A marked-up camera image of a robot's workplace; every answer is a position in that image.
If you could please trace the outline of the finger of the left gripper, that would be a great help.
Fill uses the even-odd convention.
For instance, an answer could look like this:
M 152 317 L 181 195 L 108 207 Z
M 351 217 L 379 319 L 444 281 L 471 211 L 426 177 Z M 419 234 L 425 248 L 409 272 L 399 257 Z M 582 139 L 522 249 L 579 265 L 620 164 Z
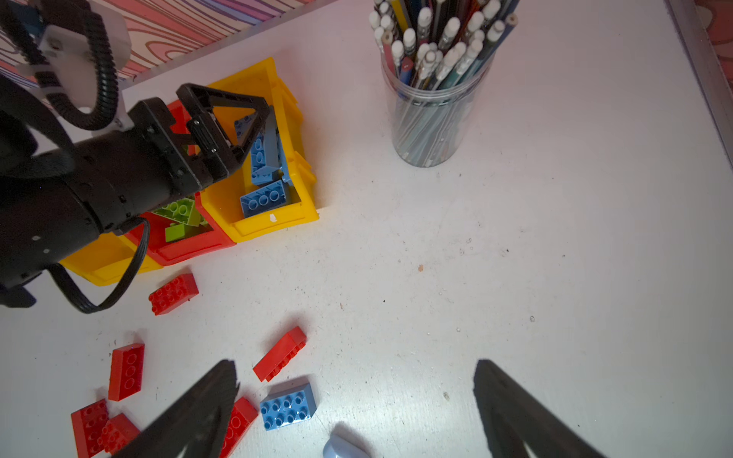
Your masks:
M 210 172 L 236 172 L 265 129 L 269 105 L 262 97 L 186 83 L 177 89 L 190 119 L 187 129 Z

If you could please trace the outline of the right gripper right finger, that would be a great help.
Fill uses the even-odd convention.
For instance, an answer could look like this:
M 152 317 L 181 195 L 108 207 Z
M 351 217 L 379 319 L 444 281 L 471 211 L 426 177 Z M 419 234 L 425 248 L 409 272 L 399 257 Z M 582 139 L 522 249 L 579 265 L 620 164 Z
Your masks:
M 473 394 L 494 457 L 601 456 L 490 360 L 477 362 Z

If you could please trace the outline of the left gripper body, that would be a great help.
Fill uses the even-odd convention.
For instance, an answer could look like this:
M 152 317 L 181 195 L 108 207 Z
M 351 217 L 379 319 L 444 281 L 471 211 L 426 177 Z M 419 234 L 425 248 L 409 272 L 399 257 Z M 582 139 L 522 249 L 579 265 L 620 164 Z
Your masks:
M 241 146 L 214 111 L 239 108 L 240 97 L 183 97 L 188 135 L 159 98 L 137 103 L 134 127 L 74 145 L 74 231 L 125 232 L 141 214 L 206 189 L 241 167 Z

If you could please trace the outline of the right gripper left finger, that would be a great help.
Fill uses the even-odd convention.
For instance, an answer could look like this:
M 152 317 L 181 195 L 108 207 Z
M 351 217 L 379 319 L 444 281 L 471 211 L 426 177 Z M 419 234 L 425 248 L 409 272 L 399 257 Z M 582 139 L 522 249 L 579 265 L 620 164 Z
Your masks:
M 235 363 L 218 362 L 116 456 L 218 457 L 237 393 Z

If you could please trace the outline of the red lego brick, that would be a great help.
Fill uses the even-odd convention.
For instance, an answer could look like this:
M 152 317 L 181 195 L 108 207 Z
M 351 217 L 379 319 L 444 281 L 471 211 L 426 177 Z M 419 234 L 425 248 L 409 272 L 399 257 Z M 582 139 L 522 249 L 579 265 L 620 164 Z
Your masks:
M 177 276 L 155 290 L 148 297 L 155 316 L 168 314 L 199 295 L 199 289 L 192 273 Z
M 259 410 L 247 398 L 242 397 L 235 402 L 223 439 L 221 458 L 227 458 L 234 452 L 258 416 Z
M 254 366 L 253 371 L 257 378 L 261 382 L 271 382 L 306 343 L 307 335 L 299 326 L 290 329 Z

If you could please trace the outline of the green lego cluster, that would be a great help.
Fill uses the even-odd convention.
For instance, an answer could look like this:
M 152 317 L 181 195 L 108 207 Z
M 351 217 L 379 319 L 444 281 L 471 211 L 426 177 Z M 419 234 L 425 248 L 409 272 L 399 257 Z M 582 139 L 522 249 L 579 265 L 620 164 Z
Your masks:
M 196 208 L 194 198 L 176 200 L 154 210 L 153 214 L 170 221 L 164 230 L 168 244 L 198 236 L 207 229 L 207 223 Z

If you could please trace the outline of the blue lego brick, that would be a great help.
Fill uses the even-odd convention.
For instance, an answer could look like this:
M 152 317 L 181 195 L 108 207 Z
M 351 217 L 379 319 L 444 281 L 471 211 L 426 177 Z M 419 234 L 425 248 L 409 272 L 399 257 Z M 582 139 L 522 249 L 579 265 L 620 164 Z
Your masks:
M 276 431 L 310 420 L 316 410 L 310 383 L 276 392 L 260 402 L 260 414 L 266 431 Z
M 290 187 L 284 181 L 273 181 L 240 198 L 242 215 L 251 218 L 290 204 Z

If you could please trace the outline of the blue lego L cluster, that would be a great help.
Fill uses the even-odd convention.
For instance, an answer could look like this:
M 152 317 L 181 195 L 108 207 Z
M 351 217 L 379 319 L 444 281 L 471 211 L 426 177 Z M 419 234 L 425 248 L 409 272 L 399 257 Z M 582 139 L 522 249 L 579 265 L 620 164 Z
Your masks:
M 273 181 L 284 181 L 292 185 L 284 146 L 273 109 L 265 120 L 265 128 L 259 133 L 250 149 L 251 179 L 256 186 L 265 186 Z

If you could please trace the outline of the red lego cluster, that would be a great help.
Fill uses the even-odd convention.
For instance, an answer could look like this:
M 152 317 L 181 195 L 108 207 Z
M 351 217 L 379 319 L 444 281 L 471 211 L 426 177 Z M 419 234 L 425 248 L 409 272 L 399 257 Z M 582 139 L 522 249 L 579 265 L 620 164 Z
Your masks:
M 115 349 L 108 396 L 71 414 L 78 457 L 95 457 L 101 452 L 115 455 L 139 435 L 139 428 L 124 413 L 110 414 L 108 403 L 123 401 L 141 391 L 144 351 L 143 343 Z

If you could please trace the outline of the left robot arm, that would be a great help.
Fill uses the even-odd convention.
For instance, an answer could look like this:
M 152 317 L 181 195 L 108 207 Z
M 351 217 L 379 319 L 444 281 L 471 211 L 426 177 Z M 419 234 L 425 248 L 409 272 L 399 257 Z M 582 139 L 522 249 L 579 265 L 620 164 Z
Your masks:
M 27 286 L 48 272 L 76 310 L 109 309 L 137 276 L 147 242 L 101 303 L 63 261 L 104 234 L 149 232 L 148 212 L 239 171 L 268 105 L 187 83 L 177 91 L 187 132 L 177 134 L 160 99 L 124 107 L 118 70 L 129 34 L 114 11 L 92 1 L 5 1 L 1 29 L 39 86 L 31 93 L 1 80 L 1 303 L 31 307 Z

